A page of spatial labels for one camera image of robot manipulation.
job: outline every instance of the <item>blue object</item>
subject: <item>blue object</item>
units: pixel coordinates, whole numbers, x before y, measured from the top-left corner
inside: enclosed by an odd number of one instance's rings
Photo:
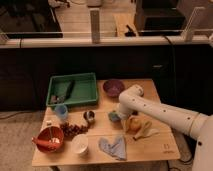
[[[60,120],[65,121],[68,117],[68,109],[67,106],[64,104],[56,105],[55,109],[56,116],[59,117]]]
[[[115,111],[112,111],[108,113],[109,120],[112,122],[118,122],[121,120],[121,118],[118,116],[118,114]]]

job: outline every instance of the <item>red bowl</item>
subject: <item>red bowl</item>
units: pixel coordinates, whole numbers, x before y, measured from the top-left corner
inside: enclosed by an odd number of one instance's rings
[[[118,97],[125,87],[122,81],[110,79],[104,82],[103,89],[109,97]]]
[[[59,128],[59,127],[56,127],[56,126],[51,126],[50,129],[51,129],[51,132],[52,132],[52,138],[57,138],[59,140],[59,146],[58,146],[57,149],[51,149],[51,148],[47,148],[47,147],[36,144],[38,150],[43,152],[43,153],[55,152],[63,145],[64,133],[63,133],[62,129]],[[51,136],[50,136],[49,127],[42,130],[37,138],[39,140],[50,141]]]

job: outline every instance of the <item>cloth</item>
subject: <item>cloth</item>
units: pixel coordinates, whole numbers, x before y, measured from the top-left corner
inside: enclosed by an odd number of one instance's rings
[[[126,143],[123,135],[118,135],[113,144],[109,144],[105,138],[100,138],[99,148],[117,160],[126,160]]]

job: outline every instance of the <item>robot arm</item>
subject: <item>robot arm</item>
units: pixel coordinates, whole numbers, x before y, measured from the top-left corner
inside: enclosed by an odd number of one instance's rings
[[[142,98],[142,94],[143,89],[139,85],[134,85],[122,92],[119,96],[117,112],[126,118],[132,114],[133,110],[143,112],[197,140],[193,171],[212,170],[213,116],[156,103]]]

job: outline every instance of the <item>gray floor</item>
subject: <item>gray floor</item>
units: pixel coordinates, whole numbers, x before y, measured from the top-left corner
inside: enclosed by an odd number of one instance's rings
[[[0,112],[0,118],[16,112]],[[22,113],[9,119],[0,120],[0,170],[1,171],[51,171],[49,167],[32,167],[35,145],[31,138],[37,136],[43,120],[44,111]],[[174,132],[181,152],[181,159],[187,160],[190,152],[182,134]],[[190,171],[191,164],[183,165],[178,160],[169,161],[170,167]],[[62,171],[167,171],[167,163],[145,162],[115,165],[63,166]]]

